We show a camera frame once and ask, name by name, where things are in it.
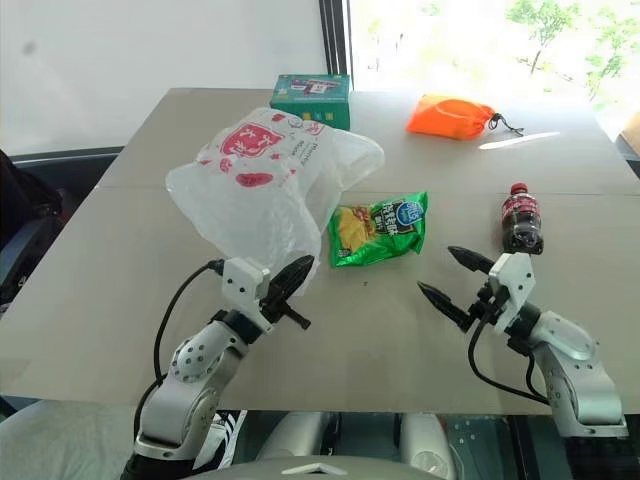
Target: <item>red bottle cap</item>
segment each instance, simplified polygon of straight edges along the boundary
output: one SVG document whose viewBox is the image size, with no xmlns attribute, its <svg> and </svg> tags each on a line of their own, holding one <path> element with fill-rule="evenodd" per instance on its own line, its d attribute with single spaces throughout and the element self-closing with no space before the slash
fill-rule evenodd
<svg viewBox="0 0 640 480">
<path fill-rule="evenodd" d="M 515 195 L 516 193 L 527 193 L 529 191 L 529 187 L 527 187 L 526 183 L 514 183 L 511 185 L 511 195 Z"/>
</svg>

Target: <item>window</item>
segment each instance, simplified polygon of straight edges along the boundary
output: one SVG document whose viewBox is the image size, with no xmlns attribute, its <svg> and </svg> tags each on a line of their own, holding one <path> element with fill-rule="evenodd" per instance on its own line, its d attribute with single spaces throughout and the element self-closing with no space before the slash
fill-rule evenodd
<svg viewBox="0 0 640 480">
<path fill-rule="evenodd" d="M 351 0 L 354 87 L 640 107 L 639 0 Z"/>
</svg>

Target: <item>white wall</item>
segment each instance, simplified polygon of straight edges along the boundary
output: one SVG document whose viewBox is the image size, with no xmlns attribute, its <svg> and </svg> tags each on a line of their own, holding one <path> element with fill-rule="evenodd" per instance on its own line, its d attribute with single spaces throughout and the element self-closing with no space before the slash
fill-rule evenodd
<svg viewBox="0 0 640 480">
<path fill-rule="evenodd" d="M 317 0 L 0 0 L 0 146 L 123 145 L 171 87 L 326 72 Z"/>
</svg>

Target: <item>plastic bottle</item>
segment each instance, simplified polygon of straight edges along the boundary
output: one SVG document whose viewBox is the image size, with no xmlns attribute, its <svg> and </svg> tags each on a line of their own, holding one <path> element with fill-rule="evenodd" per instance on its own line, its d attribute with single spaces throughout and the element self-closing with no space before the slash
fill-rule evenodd
<svg viewBox="0 0 640 480">
<path fill-rule="evenodd" d="M 506 253 L 542 253 L 542 219 L 537 200 L 526 183 L 511 186 L 511 196 L 502 205 L 502 246 Z"/>
</svg>

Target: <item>black chair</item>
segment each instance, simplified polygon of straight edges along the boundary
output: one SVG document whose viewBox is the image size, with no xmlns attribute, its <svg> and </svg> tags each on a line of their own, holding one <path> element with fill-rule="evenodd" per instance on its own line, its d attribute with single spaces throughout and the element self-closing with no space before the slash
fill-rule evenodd
<svg viewBox="0 0 640 480">
<path fill-rule="evenodd" d="M 18 170 L 0 150 L 0 304 L 10 303 L 62 229 L 58 192 Z"/>
</svg>

